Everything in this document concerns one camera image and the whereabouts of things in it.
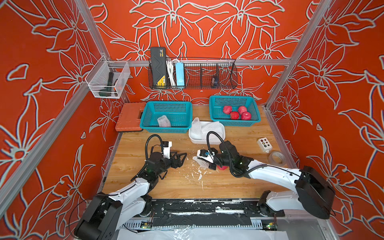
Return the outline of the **light blue box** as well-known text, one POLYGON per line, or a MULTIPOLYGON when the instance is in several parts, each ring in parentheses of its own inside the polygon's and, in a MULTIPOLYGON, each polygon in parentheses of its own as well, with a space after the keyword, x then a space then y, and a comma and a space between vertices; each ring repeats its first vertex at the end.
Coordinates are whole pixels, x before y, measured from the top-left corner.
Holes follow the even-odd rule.
POLYGON ((184 88, 185 87, 184 63, 176 62, 175 70, 176 70, 177 87, 184 88))

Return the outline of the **white foam net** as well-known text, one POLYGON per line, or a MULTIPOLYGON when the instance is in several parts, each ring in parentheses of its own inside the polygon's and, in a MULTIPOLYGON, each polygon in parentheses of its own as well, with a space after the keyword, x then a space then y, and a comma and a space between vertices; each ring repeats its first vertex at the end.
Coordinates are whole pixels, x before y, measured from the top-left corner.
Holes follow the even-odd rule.
POLYGON ((200 139, 202 137, 202 126, 198 117, 194 118, 190 128, 191 137, 194 139, 200 139))
POLYGON ((202 168, 208 169, 210 167, 210 162, 199 157, 193 157, 193 160, 197 162, 202 168))
POLYGON ((201 131, 205 139, 207 138, 208 132, 215 132, 223 140, 225 139, 225 127, 220 122, 204 122, 201 131))

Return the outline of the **small dark blue object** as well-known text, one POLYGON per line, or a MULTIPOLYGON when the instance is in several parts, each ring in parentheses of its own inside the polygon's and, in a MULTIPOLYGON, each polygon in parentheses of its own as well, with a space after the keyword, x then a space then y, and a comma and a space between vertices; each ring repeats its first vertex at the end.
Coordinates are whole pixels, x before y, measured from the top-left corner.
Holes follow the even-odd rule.
POLYGON ((213 75, 211 80, 211 86, 218 87, 219 83, 220 83, 220 75, 219 74, 213 75))

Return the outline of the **orange foam pad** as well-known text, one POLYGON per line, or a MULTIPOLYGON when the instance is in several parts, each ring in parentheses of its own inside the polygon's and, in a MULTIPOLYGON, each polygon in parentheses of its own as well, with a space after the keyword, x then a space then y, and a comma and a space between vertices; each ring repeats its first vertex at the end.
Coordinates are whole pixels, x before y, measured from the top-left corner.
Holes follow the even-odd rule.
POLYGON ((119 114, 115 130, 117 132, 141 132, 141 117, 146 107, 145 102, 125 103, 119 114))

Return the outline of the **white plastic tray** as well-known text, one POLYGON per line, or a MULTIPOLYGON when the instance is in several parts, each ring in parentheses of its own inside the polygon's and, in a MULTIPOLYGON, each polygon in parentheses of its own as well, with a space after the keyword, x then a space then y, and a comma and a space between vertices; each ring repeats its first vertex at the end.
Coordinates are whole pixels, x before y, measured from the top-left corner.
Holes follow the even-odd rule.
POLYGON ((194 139, 191 137, 190 130, 189 130, 189 138, 193 144, 201 144, 205 145, 207 143, 207 139, 205 139, 203 136, 200 139, 194 139))

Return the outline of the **clear tape roll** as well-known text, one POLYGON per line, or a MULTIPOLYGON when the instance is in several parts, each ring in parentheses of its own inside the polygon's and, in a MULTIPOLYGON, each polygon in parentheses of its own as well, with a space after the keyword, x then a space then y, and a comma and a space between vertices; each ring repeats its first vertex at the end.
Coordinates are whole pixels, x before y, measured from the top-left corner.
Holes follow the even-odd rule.
POLYGON ((272 151, 269 154, 268 163, 277 167, 284 167, 287 164, 285 156, 279 151, 272 151))

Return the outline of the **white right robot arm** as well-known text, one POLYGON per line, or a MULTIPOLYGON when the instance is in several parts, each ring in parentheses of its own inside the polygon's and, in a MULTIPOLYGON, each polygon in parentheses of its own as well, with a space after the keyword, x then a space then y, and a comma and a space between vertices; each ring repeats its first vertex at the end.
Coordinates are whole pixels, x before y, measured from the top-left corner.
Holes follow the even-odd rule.
POLYGON ((263 180, 286 188, 285 192, 264 191, 258 208, 264 216, 284 210, 307 211, 312 216, 327 220, 333 214, 335 189, 314 168, 289 169, 262 163, 242 156, 229 141, 220 149, 197 151, 193 158, 201 167, 215 170, 228 167, 232 176, 263 180))

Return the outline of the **teal plastic basket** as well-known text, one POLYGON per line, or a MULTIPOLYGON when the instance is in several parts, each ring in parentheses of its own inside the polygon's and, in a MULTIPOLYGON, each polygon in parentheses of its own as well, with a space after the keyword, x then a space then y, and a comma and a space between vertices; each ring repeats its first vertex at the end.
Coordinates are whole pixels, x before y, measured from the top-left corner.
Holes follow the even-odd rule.
POLYGON ((140 127, 149 133, 185 134, 192 126, 193 106, 190 102, 151 101, 143 111, 140 127), (170 127, 160 127, 158 118, 166 116, 170 127))
POLYGON ((255 100, 251 97, 241 96, 210 96, 209 112, 212 121, 220 122, 224 126, 231 127, 251 127, 261 121, 261 115, 255 100), (238 107, 245 106, 249 113, 252 114, 252 119, 249 121, 241 120, 241 115, 238 120, 231 120, 230 115, 223 113, 224 106, 232 106, 233 112, 238 112, 238 107))

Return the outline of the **white button control box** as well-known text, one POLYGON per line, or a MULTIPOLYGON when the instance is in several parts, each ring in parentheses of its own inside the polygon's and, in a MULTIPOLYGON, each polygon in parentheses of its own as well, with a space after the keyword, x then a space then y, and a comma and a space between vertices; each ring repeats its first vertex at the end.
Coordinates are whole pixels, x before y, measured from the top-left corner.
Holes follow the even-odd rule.
POLYGON ((272 144, 270 143, 270 141, 267 139, 267 138, 259 138, 257 140, 257 143, 259 145, 259 147, 261 148, 261 150, 264 152, 264 153, 269 153, 272 149, 273 149, 273 146, 272 144))

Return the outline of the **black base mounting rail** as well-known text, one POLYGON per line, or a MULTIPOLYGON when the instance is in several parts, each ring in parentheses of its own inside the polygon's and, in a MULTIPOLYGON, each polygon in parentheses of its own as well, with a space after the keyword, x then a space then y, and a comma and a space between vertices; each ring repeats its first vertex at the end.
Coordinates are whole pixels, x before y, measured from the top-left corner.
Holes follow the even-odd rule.
POLYGON ((135 231, 181 228, 225 228, 277 230, 277 219, 284 211, 274 212, 257 199, 157 199, 147 216, 128 220, 123 228, 135 231))

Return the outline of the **dark tool in clear box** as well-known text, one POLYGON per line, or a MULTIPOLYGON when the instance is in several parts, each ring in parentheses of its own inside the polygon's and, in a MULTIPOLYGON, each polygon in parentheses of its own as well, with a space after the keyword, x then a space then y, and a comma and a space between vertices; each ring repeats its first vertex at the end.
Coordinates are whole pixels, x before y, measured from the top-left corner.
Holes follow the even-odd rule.
POLYGON ((110 97, 111 96, 111 94, 113 93, 113 78, 114 78, 114 73, 109 72, 107 86, 99 91, 100 97, 110 97))

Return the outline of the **teal right plastic basket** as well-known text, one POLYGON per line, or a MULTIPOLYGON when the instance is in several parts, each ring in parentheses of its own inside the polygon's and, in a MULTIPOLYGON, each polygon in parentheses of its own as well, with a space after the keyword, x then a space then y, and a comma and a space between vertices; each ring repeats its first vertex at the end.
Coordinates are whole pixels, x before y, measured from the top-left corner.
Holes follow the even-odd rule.
POLYGON ((251 127, 261 121, 261 115, 255 100, 251 97, 241 96, 210 96, 209 112, 212 121, 220 122, 224 126, 231 127, 251 127), (241 115, 238 120, 231 120, 230 115, 223 113, 224 106, 232 106, 233 112, 238 112, 238 107, 245 106, 249 113, 252 114, 252 119, 249 121, 241 120, 241 115))

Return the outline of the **red apple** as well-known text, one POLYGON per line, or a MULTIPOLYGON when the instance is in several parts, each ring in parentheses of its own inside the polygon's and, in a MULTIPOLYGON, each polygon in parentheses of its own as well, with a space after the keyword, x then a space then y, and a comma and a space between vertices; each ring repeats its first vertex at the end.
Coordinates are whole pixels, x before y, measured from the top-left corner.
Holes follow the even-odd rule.
POLYGON ((243 113, 247 112, 247 108, 245 106, 238 107, 238 113, 242 115, 243 113))
POLYGON ((249 121, 252 119, 252 114, 249 112, 243 112, 241 115, 241 120, 249 121))

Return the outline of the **black rectangular device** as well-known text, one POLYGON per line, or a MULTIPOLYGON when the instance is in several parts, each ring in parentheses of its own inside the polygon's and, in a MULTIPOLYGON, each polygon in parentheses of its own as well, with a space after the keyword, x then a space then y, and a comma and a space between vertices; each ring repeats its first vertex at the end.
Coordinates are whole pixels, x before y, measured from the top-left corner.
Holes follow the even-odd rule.
POLYGON ((153 85, 165 88, 167 86, 167 65, 164 47, 151 47, 151 63, 153 85))

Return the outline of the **clear acrylic wall box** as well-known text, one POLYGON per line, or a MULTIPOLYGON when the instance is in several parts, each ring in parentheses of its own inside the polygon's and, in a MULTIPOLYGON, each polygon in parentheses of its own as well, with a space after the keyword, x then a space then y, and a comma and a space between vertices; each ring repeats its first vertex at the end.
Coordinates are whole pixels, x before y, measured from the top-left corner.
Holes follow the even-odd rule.
POLYGON ((131 69, 128 62, 109 61, 105 56, 101 56, 87 75, 86 83, 95 98, 119 99, 130 76, 131 69), (114 73, 113 93, 110 97, 100 97, 99 91, 107 86, 109 72, 114 73))

